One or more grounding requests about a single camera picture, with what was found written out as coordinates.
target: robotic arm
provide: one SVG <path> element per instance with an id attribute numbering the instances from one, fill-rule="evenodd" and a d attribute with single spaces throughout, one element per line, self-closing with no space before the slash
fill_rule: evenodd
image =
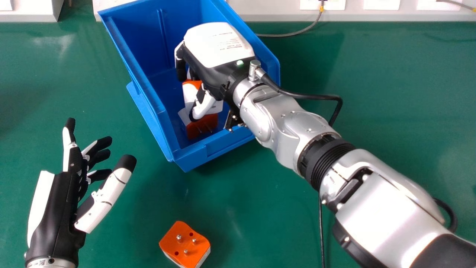
<path id="1" fill-rule="evenodd" d="M 444 227 L 424 189 L 279 93 L 282 89 L 232 26 L 212 22 L 193 27 L 175 52 L 179 79 L 187 63 L 207 94 L 229 104 L 225 128 L 245 124 L 279 163 L 319 192 L 321 203 L 335 213 L 334 237 L 361 266 L 476 267 L 476 246 Z"/>
<path id="2" fill-rule="evenodd" d="M 90 233 L 110 211 L 134 171 L 136 158 L 124 155 L 114 171 L 91 171 L 109 158 L 106 149 L 111 137 L 96 140 L 80 151 L 73 131 L 75 120 L 69 118 L 63 128 L 63 171 L 41 171 L 28 219 L 25 267 L 76 268 L 78 251 Z M 103 181 L 81 206 L 88 186 Z"/>

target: green tabletop surface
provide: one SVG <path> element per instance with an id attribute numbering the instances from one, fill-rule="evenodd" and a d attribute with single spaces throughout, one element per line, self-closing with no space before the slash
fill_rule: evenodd
<path id="1" fill-rule="evenodd" d="M 279 33 L 307 24 L 250 26 Z M 476 240 L 474 22 L 323 22 L 263 41 L 281 63 L 284 88 L 341 95 L 334 128 L 446 201 L 458 216 L 457 234 Z M 63 7 L 59 23 L 0 24 L 3 267 L 23 265 L 38 175 L 60 172 L 68 117 L 77 120 L 83 148 L 113 137 L 111 158 L 97 168 L 113 167 L 122 154 L 138 160 L 115 206 L 86 237 L 80 267 L 175 267 L 158 241 L 177 220 L 210 240 L 204 268 L 320 266 L 318 196 L 304 179 L 256 141 L 183 173 L 165 159 L 128 82 L 91 3 Z M 334 105 L 300 103 L 326 118 Z M 358 267 L 332 236 L 333 215 L 323 215 L 328 267 Z"/>

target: screw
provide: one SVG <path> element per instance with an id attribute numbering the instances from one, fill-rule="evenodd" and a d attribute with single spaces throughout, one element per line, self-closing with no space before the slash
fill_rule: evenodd
<path id="1" fill-rule="evenodd" d="M 261 68 L 261 63 L 258 60 L 252 60 L 249 62 L 248 80 L 252 82 L 258 80 L 256 69 L 259 68 Z"/>

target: orange plug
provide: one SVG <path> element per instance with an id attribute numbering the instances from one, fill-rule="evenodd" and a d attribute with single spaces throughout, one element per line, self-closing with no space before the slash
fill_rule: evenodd
<path id="1" fill-rule="evenodd" d="M 159 241 L 165 256 L 182 268 L 199 268 L 210 254 L 210 242 L 183 221 L 176 221 Z"/>

